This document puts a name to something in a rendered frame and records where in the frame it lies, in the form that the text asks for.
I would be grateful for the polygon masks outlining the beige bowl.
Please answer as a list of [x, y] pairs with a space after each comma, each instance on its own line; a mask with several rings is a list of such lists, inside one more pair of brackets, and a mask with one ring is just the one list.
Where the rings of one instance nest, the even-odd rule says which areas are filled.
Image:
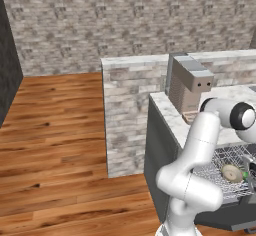
[[232, 164], [225, 164], [221, 170], [222, 176], [231, 183], [239, 183], [243, 180], [242, 171], [232, 165]]

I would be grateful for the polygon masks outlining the brown and grey coffee machine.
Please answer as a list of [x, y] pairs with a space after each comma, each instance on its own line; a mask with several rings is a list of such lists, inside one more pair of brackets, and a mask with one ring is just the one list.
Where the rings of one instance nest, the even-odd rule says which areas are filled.
[[190, 125], [198, 113], [201, 94], [209, 92], [214, 74], [187, 53], [170, 53], [165, 94]]

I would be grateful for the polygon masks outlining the dark grey dishwasher door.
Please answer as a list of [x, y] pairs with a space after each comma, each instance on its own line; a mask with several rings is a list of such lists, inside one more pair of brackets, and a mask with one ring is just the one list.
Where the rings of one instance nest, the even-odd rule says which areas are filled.
[[196, 216], [196, 225], [228, 231], [256, 227], [256, 203], [236, 202], [222, 205], [215, 212], [203, 212]]

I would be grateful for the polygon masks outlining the dark grey counter cabinet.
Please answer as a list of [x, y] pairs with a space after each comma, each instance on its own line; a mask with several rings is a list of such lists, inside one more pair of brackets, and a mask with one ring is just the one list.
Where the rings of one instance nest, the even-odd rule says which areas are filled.
[[149, 98], [145, 146], [144, 177], [146, 179], [158, 219], [165, 221], [169, 196], [156, 185], [156, 174], [162, 166], [172, 163], [180, 148], [171, 129], [164, 121], [153, 98]]

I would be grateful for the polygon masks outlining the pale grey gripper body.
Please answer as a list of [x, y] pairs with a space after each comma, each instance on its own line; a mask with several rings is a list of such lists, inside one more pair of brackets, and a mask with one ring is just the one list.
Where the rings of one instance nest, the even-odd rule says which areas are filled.
[[247, 181], [251, 192], [256, 192], [256, 158], [250, 155], [243, 156], [243, 164], [245, 171], [248, 173]]

